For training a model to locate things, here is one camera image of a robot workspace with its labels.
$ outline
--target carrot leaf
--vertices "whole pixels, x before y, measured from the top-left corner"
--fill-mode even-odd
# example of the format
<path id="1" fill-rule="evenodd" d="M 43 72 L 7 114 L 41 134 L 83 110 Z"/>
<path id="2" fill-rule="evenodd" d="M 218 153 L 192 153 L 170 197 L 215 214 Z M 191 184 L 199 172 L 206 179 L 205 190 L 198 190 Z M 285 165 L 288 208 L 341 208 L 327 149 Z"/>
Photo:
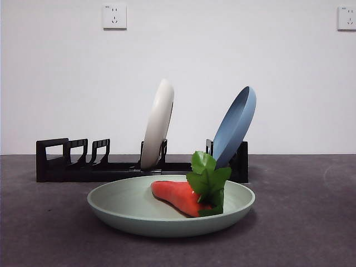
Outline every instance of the carrot leaf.
<path id="1" fill-rule="evenodd" d="M 231 168 L 216 167 L 216 160 L 209 154 L 195 151 L 191 159 L 192 172 L 186 175 L 191 188 L 200 194 L 198 203 L 213 206 L 211 210 L 200 210 L 200 216 L 223 213 L 225 182 L 230 178 Z"/>

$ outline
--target wall socket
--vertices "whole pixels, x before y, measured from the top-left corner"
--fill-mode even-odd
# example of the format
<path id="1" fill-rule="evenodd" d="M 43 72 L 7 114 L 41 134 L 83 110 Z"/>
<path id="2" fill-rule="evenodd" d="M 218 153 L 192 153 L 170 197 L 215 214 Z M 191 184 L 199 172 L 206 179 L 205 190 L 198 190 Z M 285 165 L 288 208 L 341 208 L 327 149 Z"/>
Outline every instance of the wall socket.
<path id="1" fill-rule="evenodd" d="M 104 29 L 127 29 L 127 7 L 125 4 L 104 4 L 102 6 L 102 26 Z"/>
<path id="2" fill-rule="evenodd" d="M 338 30 L 356 31 L 356 6 L 338 8 Z"/>

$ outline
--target dark gray carpet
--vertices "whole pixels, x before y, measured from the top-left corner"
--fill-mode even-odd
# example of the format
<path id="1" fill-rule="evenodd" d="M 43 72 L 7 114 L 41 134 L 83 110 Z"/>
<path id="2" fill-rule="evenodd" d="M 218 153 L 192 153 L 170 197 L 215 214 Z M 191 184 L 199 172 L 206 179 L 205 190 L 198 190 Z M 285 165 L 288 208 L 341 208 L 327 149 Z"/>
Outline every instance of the dark gray carpet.
<path id="1" fill-rule="evenodd" d="M 35 156 L 1 156 L 1 266 L 356 266 L 356 155 L 250 155 L 253 209 L 184 239 L 122 233 L 87 194 L 36 183 Z"/>

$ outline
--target dish rack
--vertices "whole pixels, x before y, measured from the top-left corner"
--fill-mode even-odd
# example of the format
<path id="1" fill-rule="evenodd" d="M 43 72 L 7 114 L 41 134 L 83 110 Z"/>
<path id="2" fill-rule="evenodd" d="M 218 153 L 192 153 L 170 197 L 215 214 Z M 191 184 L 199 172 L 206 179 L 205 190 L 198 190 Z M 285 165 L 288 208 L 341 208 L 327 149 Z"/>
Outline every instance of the dish rack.
<path id="1" fill-rule="evenodd" d="M 121 179 L 147 176 L 187 174 L 191 171 L 190 162 L 166 162 L 167 139 L 161 145 L 161 156 L 157 165 L 149 170 L 141 169 L 141 155 L 144 142 L 141 143 L 141 154 L 138 162 L 109 162 L 110 139 L 98 140 L 92 143 L 92 155 L 86 161 L 88 139 L 72 140 L 68 138 L 50 139 L 36 142 L 36 181 L 37 182 L 111 182 Z M 54 159 L 48 159 L 46 148 L 63 146 L 63 154 Z M 83 154 L 72 162 L 71 149 L 83 147 Z M 106 152 L 97 161 L 97 149 L 105 147 Z M 206 153 L 212 155 L 213 141 L 206 140 Z M 232 169 L 230 181 L 248 182 L 248 143 L 243 141 L 229 162 Z"/>

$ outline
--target light green plate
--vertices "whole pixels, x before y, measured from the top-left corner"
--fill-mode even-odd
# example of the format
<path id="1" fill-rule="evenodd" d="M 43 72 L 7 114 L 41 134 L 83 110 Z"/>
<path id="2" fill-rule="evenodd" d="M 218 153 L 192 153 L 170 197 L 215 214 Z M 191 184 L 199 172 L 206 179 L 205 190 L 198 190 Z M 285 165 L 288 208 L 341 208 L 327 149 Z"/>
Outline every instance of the light green plate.
<path id="1" fill-rule="evenodd" d="M 104 184 L 88 194 L 96 216 L 119 230 L 145 236 L 184 237 L 219 231 L 246 215 L 255 194 L 246 186 L 227 181 L 224 213 L 186 218 L 170 205 L 154 198 L 154 181 L 186 181 L 185 175 L 155 175 L 124 179 Z"/>

